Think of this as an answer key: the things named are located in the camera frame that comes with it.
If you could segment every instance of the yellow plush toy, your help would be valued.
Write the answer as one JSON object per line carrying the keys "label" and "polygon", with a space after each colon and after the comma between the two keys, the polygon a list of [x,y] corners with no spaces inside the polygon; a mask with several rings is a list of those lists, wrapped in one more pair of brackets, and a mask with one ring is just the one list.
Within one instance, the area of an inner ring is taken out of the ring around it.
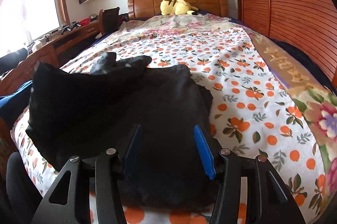
{"label": "yellow plush toy", "polygon": [[161,14],[164,15],[191,15],[199,11],[185,0],[163,0],[160,4]]}

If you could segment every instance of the white sheet with orange fruit pattern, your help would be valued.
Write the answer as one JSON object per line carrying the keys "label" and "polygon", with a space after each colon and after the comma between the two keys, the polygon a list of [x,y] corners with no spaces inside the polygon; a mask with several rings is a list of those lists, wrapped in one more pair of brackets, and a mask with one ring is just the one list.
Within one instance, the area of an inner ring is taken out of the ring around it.
{"label": "white sheet with orange fruit pattern", "polygon": [[[325,180],[320,151],[313,154],[316,141],[301,112],[239,25],[213,15],[130,21],[62,69],[88,73],[105,51],[116,52],[117,60],[149,55],[151,68],[188,66],[195,82],[213,95],[210,123],[214,137],[240,156],[267,156],[289,186],[306,222],[314,218],[316,209],[309,208],[310,201],[317,189],[323,191]],[[27,108],[13,128],[13,139],[27,173],[44,195],[57,172],[26,135],[28,118]],[[238,223],[245,223],[245,202],[243,184]],[[94,192],[90,204],[92,223],[98,223]],[[203,224],[209,221],[211,210],[212,206],[193,212],[124,208],[130,224]]]}

